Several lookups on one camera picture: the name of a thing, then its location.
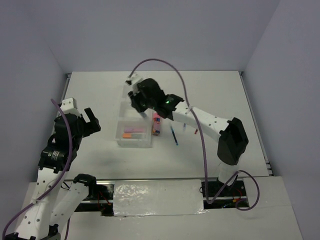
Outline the pink glue stick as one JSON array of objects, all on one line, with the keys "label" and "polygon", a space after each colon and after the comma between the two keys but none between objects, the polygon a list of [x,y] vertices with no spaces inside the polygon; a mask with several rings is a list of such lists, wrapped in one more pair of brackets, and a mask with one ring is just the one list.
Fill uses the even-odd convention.
[{"label": "pink glue stick", "polygon": [[152,116],[153,125],[152,125],[152,134],[158,136],[161,132],[161,116],[158,113],[154,113]]}]

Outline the orange highlighter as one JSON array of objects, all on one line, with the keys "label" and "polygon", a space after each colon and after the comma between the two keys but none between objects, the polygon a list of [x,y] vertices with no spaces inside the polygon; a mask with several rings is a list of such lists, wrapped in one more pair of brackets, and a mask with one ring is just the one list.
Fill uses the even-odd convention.
[{"label": "orange highlighter", "polygon": [[144,139],[145,135],[142,133],[123,133],[123,139]]}]

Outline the teal pen refill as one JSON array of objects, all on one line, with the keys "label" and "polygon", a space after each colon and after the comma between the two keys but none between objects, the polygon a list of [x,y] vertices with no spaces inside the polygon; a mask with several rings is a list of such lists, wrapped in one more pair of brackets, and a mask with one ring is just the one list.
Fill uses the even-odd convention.
[{"label": "teal pen refill", "polygon": [[171,130],[171,133],[172,133],[172,136],[173,136],[174,142],[175,142],[176,146],[178,146],[178,145],[179,145],[179,142],[178,142],[178,140],[177,140],[177,137],[176,137],[176,134],[175,134],[175,131],[174,131],[173,126],[172,126],[172,125],[170,125],[170,130]]}]

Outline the blue highlighter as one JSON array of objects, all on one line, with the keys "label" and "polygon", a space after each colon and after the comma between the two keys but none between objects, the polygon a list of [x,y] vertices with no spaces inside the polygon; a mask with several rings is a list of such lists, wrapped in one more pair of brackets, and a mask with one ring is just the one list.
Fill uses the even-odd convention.
[{"label": "blue highlighter", "polygon": [[148,116],[145,112],[140,112],[139,114],[144,120],[146,120],[148,118]]}]

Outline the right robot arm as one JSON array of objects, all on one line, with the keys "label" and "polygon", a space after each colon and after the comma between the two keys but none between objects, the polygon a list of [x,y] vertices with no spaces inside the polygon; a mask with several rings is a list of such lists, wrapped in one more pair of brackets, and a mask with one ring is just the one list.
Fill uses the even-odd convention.
[{"label": "right robot arm", "polygon": [[197,129],[217,142],[217,156],[220,165],[217,190],[223,196],[235,189],[235,176],[238,163],[249,143],[248,136],[240,119],[220,118],[187,104],[175,94],[165,94],[152,78],[131,77],[125,81],[130,86],[128,96],[131,106],[139,113],[154,110],[163,119],[179,122]]}]

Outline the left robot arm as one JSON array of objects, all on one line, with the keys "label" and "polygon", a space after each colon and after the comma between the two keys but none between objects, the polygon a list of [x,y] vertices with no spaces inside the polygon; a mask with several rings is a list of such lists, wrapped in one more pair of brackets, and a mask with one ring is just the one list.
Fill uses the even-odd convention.
[{"label": "left robot arm", "polygon": [[34,198],[13,217],[17,219],[23,215],[13,233],[3,231],[4,240],[59,240],[61,231],[80,202],[97,196],[97,179],[80,173],[73,179],[64,198],[56,202],[82,139],[101,130],[92,110],[86,108],[84,111],[89,122],[76,107],[71,111],[60,109],[63,115],[55,118],[54,133],[40,154]]}]

